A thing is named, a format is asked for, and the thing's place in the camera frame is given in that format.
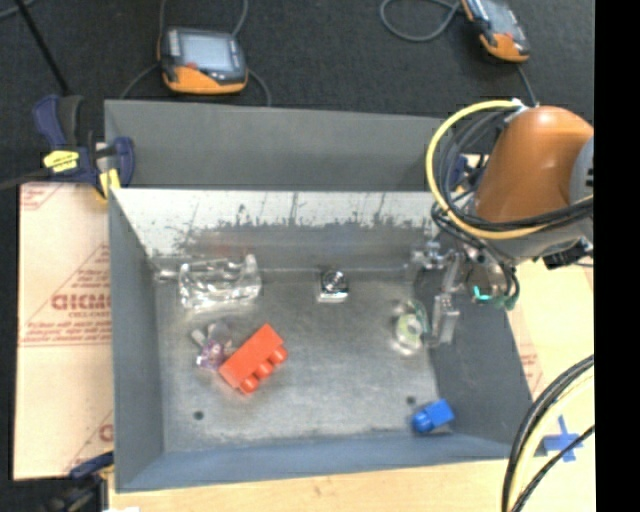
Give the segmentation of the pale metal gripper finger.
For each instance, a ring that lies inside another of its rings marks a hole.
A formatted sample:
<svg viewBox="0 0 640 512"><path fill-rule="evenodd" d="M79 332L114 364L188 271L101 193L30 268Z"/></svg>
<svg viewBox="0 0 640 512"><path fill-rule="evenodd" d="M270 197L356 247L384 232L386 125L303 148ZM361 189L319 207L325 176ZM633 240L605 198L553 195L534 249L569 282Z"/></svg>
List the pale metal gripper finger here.
<svg viewBox="0 0 640 512"><path fill-rule="evenodd" d="M439 294L434 298L430 344L434 347L453 342L460 311L453 305L450 294Z"/></svg>
<svg viewBox="0 0 640 512"><path fill-rule="evenodd" d="M410 263L425 270L442 270L446 266L446 255L441 252L438 241L427 241L410 250Z"/></svg>

